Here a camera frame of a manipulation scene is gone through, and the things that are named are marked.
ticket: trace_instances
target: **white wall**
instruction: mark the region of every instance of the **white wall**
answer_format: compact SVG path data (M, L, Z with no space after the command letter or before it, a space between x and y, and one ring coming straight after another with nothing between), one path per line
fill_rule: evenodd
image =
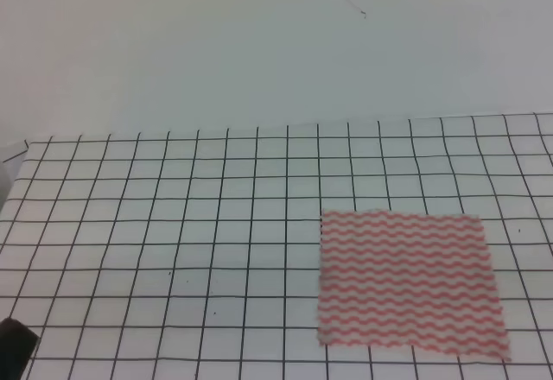
M539 111L553 0L0 0L0 143Z

